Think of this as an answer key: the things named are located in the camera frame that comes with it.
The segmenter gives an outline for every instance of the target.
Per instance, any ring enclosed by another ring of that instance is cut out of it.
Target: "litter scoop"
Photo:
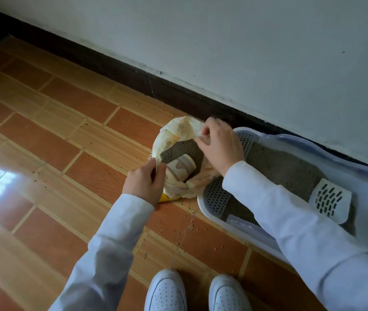
[[[343,224],[348,219],[351,198],[351,191],[322,179],[312,191],[308,202],[319,213],[328,216],[337,224]]]

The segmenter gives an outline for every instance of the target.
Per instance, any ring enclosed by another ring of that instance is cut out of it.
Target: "white litter box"
[[[285,151],[305,160],[323,172],[328,180],[352,192],[353,235],[368,247],[368,167],[338,158],[303,138],[279,134],[267,135],[249,128],[234,129],[239,136],[246,156],[253,142],[279,151]],[[260,226],[254,225],[233,215],[227,222],[220,219],[231,195],[222,189],[223,178],[219,177],[198,195],[198,204],[203,214],[233,232],[239,237],[253,243],[269,254],[287,262],[275,239]]]

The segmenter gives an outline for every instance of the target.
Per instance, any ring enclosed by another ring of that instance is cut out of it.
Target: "white shoe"
[[[208,293],[210,311],[252,311],[249,299],[239,282],[229,275],[218,275]]]
[[[151,281],[144,311],[187,311],[187,299],[180,275],[162,270]]]

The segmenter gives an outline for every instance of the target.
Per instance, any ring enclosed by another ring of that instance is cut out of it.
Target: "person's left arm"
[[[164,187],[165,165],[160,165],[152,181],[155,166],[155,159],[151,159],[128,173],[122,195],[50,310],[116,310],[134,258],[132,250]]]

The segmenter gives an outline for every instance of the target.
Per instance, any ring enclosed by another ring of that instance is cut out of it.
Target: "white long-sleeved shirt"
[[[223,188],[254,213],[329,311],[368,311],[368,249],[352,235],[246,162],[228,170]],[[116,310],[132,250],[153,210],[121,195],[50,310]]]

